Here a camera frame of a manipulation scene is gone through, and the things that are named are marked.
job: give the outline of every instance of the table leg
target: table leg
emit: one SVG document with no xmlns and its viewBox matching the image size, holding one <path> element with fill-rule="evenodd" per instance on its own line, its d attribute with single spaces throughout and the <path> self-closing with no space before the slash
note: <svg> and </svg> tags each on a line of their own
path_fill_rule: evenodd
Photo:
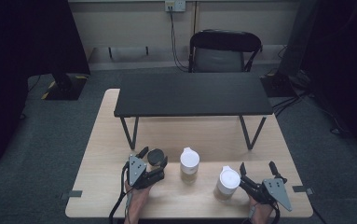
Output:
<svg viewBox="0 0 357 224">
<path fill-rule="evenodd" d="M 133 131 L 133 134 L 132 134 L 132 140 L 130 138 L 129 129 L 128 129 L 128 126 L 126 124 L 125 118 L 120 118 L 120 121 L 122 121 L 123 129 L 125 130 L 126 137 L 128 138 L 130 148 L 131 149 L 135 149 L 135 140 L 137 138 L 138 117 L 135 117 L 134 131 Z"/>
<path fill-rule="evenodd" d="M 262 130 L 263 124 L 266 121 L 266 116 L 264 116 L 262 118 L 262 120 L 260 120 L 259 127 L 257 127 L 257 130 L 254 135 L 254 139 L 253 139 L 252 143 L 251 143 L 250 137 L 248 135 L 247 127 L 245 126 L 244 118 L 242 116 L 239 116 L 239 117 L 240 117 L 240 121 L 241 121 L 242 131 L 244 132 L 245 142 L 247 143 L 247 147 L 248 147 L 248 149 L 253 149 L 254 143 L 256 142 L 256 139 L 257 139 L 257 136 L 259 136 L 260 131 Z"/>
</svg>

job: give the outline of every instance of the black device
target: black device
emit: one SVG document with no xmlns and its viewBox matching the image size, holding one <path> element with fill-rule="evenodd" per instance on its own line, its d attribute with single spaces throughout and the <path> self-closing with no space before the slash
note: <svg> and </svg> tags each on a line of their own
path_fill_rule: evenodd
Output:
<svg viewBox="0 0 357 224">
<path fill-rule="evenodd" d="M 161 149 L 154 149 L 150 152 L 151 156 L 148 159 L 152 159 L 152 162 L 149 162 L 152 166 L 158 166 L 156 169 L 147 172 L 146 163 L 143 161 L 143 157 L 148 153 L 149 147 L 145 147 L 137 155 L 130 155 L 129 160 L 126 161 L 122 169 L 121 175 L 121 185 L 120 185 L 120 196 L 117 199 L 117 203 L 109 214 L 110 223 L 114 223 L 113 217 L 123 198 L 128 192 L 124 192 L 124 175 L 127 170 L 127 179 L 128 184 L 134 189 L 146 189 L 149 186 L 154 185 L 158 181 L 164 179 L 164 168 L 167 166 L 168 158 L 164 157 L 163 151 Z"/>
<path fill-rule="evenodd" d="M 288 180 L 278 172 L 274 161 L 271 161 L 268 166 L 274 178 L 264 179 L 261 184 L 257 184 L 246 176 L 247 172 L 243 162 L 240 166 L 240 187 L 259 203 L 269 204 L 276 211 L 276 216 L 272 223 L 277 223 L 280 219 L 280 209 L 277 203 L 280 203 L 288 211 L 293 209 L 284 185 Z"/>
</svg>

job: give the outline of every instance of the electrical outlet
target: electrical outlet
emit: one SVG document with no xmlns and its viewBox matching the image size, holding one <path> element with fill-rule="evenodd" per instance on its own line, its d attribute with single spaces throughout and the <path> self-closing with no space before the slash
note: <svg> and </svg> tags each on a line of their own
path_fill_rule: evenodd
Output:
<svg viewBox="0 0 357 224">
<path fill-rule="evenodd" d="M 165 11 L 174 11 L 175 10 L 175 0 L 165 1 L 164 2 L 164 10 Z"/>
<path fill-rule="evenodd" d="M 175 0 L 174 11 L 183 12 L 186 10 L 185 0 Z"/>
</svg>

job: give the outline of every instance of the chair backrest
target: chair backrest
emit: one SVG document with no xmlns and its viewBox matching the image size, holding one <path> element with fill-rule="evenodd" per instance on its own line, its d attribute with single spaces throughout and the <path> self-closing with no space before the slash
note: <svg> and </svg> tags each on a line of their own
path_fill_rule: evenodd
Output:
<svg viewBox="0 0 357 224">
<path fill-rule="evenodd" d="M 249 72 L 260 50 L 260 39 L 251 33 L 203 30 L 190 38 L 189 73 Z M 247 63 L 244 52 L 252 52 Z"/>
</svg>

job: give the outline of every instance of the hand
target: hand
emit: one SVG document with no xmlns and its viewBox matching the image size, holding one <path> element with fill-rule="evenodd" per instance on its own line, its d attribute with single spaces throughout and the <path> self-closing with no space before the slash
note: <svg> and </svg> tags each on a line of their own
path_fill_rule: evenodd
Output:
<svg viewBox="0 0 357 224">
<path fill-rule="evenodd" d="M 128 214 L 125 218 L 125 224 L 137 224 L 140 219 L 140 213 L 143 210 L 143 207 L 146 204 L 146 200 L 149 196 L 149 191 L 152 186 L 149 186 L 146 189 L 133 189 L 127 181 L 125 181 L 126 192 L 131 194 L 131 201 L 128 209 Z"/>
<path fill-rule="evenodd" d="M 254 215 L 251 217 L 253 224 L 267 224 L 268 218 L 273 211 L 273 208 L 269 204 L 261 204 L 257 202 L 251 195 L 248 194 L 250 198 L 250 208 L 255 207 Z"/>
</svg>

